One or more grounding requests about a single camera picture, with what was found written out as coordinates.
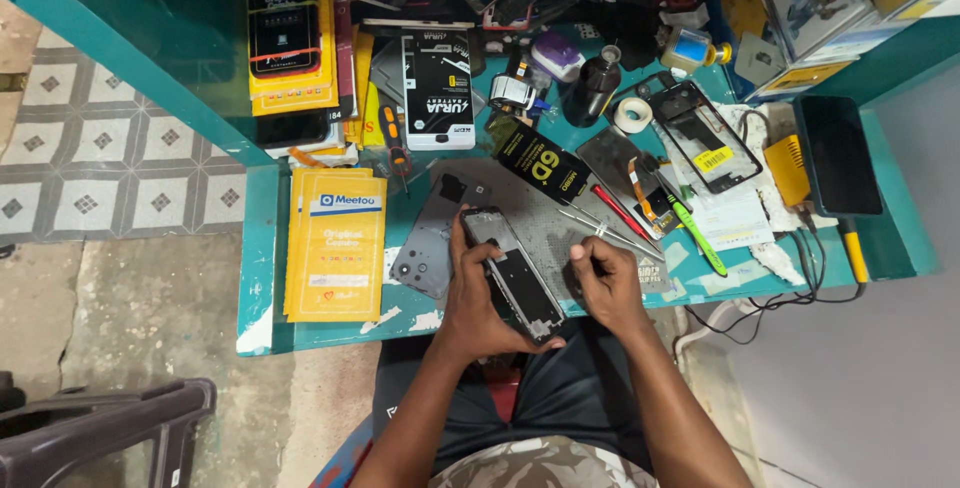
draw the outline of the gray phone back cover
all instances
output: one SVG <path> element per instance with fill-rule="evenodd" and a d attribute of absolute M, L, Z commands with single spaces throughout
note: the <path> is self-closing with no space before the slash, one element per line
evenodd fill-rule
<path fill-rule="evenodd" d="M 491 189 L 459 171 L 438 173 L 414 227 L 390 267 L 390 278 L 432 299 L 447 292 L 453 266 L 450 263 L 450 227 L 463 204 L 486 207 Z"/>

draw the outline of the roll of tape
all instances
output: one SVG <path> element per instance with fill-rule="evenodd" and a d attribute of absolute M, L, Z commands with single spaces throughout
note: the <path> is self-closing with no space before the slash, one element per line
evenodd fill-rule
<path fill-rule="evenodd" d="M 636 119 L 630 118 L 630 112 Z M 639 134 L 654 118 L 654 111 L 650 104 L 640 98 L 627 98 L 620 101 L 613 114 L 613 124 L 627 134 Z"/>

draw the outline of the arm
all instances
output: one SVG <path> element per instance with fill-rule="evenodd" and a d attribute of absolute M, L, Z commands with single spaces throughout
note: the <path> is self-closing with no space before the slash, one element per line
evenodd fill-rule
<path fill-rule="evenodd" d="M 414 382 L 403 396 L 380 439 L 357 471 L 352 486 L 426 486 L 453 391 L 476 359 L 501 353 L 543 353 L 566 345 L 553 338 L 541 347 L 503 322 L 491 302 L 483 261 L 503 253 L 490 244 L 467 249 L 459 214 L 450 230 L 453 279 L 446 309 Z"/>
<path fill-rule="evenodd" d="M 660 486 L 751 486 L 643 309 L 633 253 L 587 237 L 570 248 L 570 263 L 590 315 L 616 336 L 630 359 L 630 381 Z"/>

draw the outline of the repair mat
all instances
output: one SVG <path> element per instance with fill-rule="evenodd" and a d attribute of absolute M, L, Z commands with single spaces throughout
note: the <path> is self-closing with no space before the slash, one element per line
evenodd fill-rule
<path fill-rule="evenodd" d="M 597 235 L 597 230 L 580 224 L 564 216 L 557 209 L 561 206 L 546 194 L 537 190 L 519 176 L 513 174 L 491 157 L 461 158 L 441 160 L 431 168 L 431 181 L 435 182 L 443 170 L 455 169 L 483 179 L 490 187 L 492 197 L 490 205 L 500 208 L 516 238 L 523 243 L 524 249 L 533 261 L 550 292 L 558 300 L 582 299 L 580 288 L 570 268 L 570 246 L 579 243 L 586 236 Z M 584 191 L 573 199 L 573 205 L 583 209 L 606 224 L 613 226 L 619 233 L 637 243 L 644 241 L 634 235 L 606 204 L 593 193 Z M 562 208 L 574 216 L 592 221 L 581 215 L 572 206 Z M 638 248 L 631 248 L 617 240 L 607 239 L 618 248 L 630 249 L 636 256 L 637 272 L 644 293 L 666 293 L 670 291 L 670 275 L 666 262 L 657 261 Z"/>

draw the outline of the green toothbrush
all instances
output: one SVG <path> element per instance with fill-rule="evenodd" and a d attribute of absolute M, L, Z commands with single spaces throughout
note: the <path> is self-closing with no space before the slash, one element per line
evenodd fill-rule
<path fill-rule="evenodd" d="M 700 229 L 697 228 L 697 224 L 693 223 L 693 217 L 690 216 L 690 212 L 687 212 L 684 204 L 679 202 L 677 198 L 670 193 L 670 190 L 664 189 L 663 191 L 666 192 L 666 200 L 673 206 L 673 212 L 677 215 L 677 218 L 679 218 L 680 223 L 690 232 L 693 240 L 697 241 L 697 244 L 700 245 L 703 254 L 706 256 L 706 260 L 710 266 L 713 267 L 713 271 L 723 278 L 726 278 L 727 267 L 724 266 L 723 261 L 720 260 L 720 256 L 717 255 L 717 252 L 711 247 L 711 243 L 707 242 L 707 239 L 704 238 Z"/>

